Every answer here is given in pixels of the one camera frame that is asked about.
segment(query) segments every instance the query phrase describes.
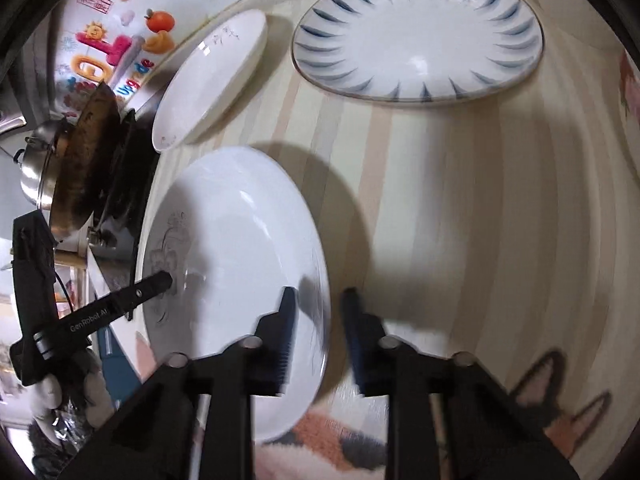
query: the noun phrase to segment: fox ear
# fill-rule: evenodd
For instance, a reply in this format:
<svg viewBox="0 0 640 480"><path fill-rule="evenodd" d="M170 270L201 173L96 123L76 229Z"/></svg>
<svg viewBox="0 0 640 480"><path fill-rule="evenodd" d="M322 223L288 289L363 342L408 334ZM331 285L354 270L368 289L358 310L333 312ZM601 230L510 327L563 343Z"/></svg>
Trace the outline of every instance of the fox ear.
<svg viewBox="0 0 640 480"><path fill-rule="evenodd" d="M581 446L591 436L591 433L598 427L605 413L607 413L610 405L611 394L604 392L572 418L571 427L577 438L576 447Z"/></svg>
<svg viewBox="0 0 640 480"><path fill-rule="evenodd" d="M555 403L562 386L565 367L561 351L548 351L524 374L511 391L511 398L522 407Z"/></svg>

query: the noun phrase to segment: hand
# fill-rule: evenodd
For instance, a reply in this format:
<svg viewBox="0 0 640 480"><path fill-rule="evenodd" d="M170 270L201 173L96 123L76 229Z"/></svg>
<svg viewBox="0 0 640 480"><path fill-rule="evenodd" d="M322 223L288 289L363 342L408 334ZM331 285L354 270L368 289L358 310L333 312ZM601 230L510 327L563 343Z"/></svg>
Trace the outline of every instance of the hand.
<svg viewBox="0 0 640 480"><path fill-rule="evenodd" d="M92 428L100 428L114 412L100 361L90 350L78 352L73 359L83 370L89 370L82 386L86 399L84 414ZM56 446L62 446L53 427L56 418L53 410L60 406L63 397L60 383L55 376L49 374L39 383L28 386L27 390L31 413L42 433Z"/></svg>

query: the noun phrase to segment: plate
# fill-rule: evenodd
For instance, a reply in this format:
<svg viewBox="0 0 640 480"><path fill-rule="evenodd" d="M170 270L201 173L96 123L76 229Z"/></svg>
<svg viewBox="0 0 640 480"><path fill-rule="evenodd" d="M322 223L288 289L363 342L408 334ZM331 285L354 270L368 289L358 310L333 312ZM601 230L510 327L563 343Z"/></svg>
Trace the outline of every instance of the plate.
<svg viewBox="0 0 640 480"><path fill-rule="evenodd" d="M316 396L326 365L329 285L318 232L298 188L271 158L222 148L186 168L156 213L143 276L160 269L172 288L143 307L155 358L220 352L254 332L298 289L300 310L281 397L254 397L254 439L288 431Z"/></svg>
<svg viewBox="0 0 640 480"><path fill-rule="evenodd" d="M154 148L195 140L215 123L254 73L266 43L267 19L257 9L236 14L202 40L160 101Z"/></svg>
<svg viewBox="0 0 640 480"><path fill-rule="evenodd" d="M318 0L292 56L308 81L337 94L442 102L515 85L542 48L523 0Z"/></svg>

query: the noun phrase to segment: stainless steel pot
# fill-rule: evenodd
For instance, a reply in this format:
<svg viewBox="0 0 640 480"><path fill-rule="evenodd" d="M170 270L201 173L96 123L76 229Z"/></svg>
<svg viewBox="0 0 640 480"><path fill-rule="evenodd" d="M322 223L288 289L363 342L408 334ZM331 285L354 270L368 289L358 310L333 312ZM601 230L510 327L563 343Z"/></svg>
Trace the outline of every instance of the stainless steel pot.
<svg viewBox="0 0 640 480"><path fill-rule="evenodd" d="M22 192L39 209L51 208L70 129L66 120L45 121L25 139L27 146L15 153Z"/></svg>

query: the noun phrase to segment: striped table surface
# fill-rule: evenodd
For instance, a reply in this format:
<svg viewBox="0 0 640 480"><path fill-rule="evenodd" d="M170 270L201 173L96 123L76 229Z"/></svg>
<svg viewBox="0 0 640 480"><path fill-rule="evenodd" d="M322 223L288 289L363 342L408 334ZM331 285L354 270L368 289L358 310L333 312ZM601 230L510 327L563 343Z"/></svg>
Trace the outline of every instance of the striped table surface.
<svg viewBox="0 0 640 480"><path fill-rule="evenodd" d="M640 416L640 190L620 142L619 53L585 46L527 0L546 45L524 83L449 107L376 105L294 69L290 38L315 1L265 9L268 45L239 101L197 144L162 154L141 247L191 162L220 146L263 150L302 192L328 266L334 319L316 410L385 437L386 401L356 396L335 313L357 286L389 332L437 355L473 352L507 387L548 348L565 350L567 409L613 394L573 460L597 478ZM144 337L140 309L136 323Z"/></svg>

